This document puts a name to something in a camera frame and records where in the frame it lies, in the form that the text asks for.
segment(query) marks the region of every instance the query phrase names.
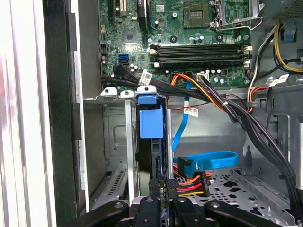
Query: yellow wire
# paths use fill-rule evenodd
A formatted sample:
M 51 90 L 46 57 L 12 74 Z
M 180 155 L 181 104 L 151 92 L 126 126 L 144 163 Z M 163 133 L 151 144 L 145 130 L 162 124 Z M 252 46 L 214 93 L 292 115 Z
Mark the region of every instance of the yellow wire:
M 287 64 L 284 63 L 282 57 L 281 57 L 281 53 L 280 53 L 280 47 L 279 47 L 279 29 L 280 26 L 276 27 L 275 33 L 274 33 L 274 45 L 275 45 L 275 52 L 276 52 L 276 56 L 279 60 L 279 62 L 289 71 L 294 71 L 294 72 L 303 72 L 302 69 L 297 69 L 297 68 L 293 68 L 291 66 L 288 66 Z
M 188 193 L 179 194 L 179 196 L 200 195 L 200 194 L 204 194 L 204 192 L 188 192 Z

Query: white cable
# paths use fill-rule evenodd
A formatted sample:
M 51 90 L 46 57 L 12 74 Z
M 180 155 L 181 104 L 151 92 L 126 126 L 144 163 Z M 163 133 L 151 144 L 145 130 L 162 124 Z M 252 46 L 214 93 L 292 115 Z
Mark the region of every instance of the white cable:
M 258 71 L 258 59 L 260 57 L 260 54 L 261 54 L 261 51 L 263 49 L 263 47 L 265 46 L 265 44 L 267 43 L 267 41 L 269 40 L 269 38 L 271 37 L 271 35 L 275 32 L 275 29 L 276 29 L 277 25 L 273 28 L 273 30 L 268 34 L 267 38 L 265 39 L 265 41 L 262 43 L 262 45 L 260 46 L 260 48 L 258 49 L 258 52 L 257 52 L 257 57 L 256 57 L 256 63 L 255 63 L 255 68 L 254 68 L 254 71 L 252 72 L 253 73 L 253 78 L 251 79 L 251 82 L 250 82 L 250 86 L 248 87 L 248 92 L 247 92 L 247 100 L 249 99 L 249 96 L 250 96 L 250 90 L 252 89 L 252 85 L 254 84 L 255 80 L 256 80 L 256 77 L 257 77 L 257 71 Z

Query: sata port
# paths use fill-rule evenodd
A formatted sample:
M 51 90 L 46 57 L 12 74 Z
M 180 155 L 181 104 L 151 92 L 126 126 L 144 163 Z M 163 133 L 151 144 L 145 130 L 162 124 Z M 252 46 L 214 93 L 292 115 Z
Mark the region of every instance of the sata port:
M 129 54 L 127 53 L 119 53 L 118 60 L 129 60 Z
M 119 60 L 118 62 L 122 65 L 129 65 L 129 60 Z

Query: cable tie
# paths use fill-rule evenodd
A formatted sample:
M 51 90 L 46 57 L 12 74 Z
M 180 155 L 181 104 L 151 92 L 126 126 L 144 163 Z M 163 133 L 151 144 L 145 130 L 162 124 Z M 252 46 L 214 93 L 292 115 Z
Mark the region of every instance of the cable tie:
M 281 180 L 286 180 L 295 178 L 295 175 L 280 175 L 279 177 Z
M 228 102 L 225 101 L 225 102 L 222 104 L 222 107 L 225 107 L 227 104 L 228 104 Z

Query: cable label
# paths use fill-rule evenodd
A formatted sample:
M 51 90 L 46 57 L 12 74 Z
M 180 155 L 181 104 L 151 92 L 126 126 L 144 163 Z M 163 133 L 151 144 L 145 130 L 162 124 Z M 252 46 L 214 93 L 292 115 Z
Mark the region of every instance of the cable label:
M 150 81 L 152 79 L 152 74 L 147 72 L 147 69 L 144 69 L 141 75 L 141 78 L 139 80 L 140 86 L 146 86 L 150 84 Z
M 278 79 L 275 79 L 273 82 L 271 82 L 270 87 L 274 87 L 276 84 L 285 83 L 287 81 L 288 77 L 289 77 L 289 74 L 280 76 Z
M 196 108 L 192 108 L 192 107 L 186 108 L 184 109 L 184 113 L 193 117 L 199 117 L 199 110 Z

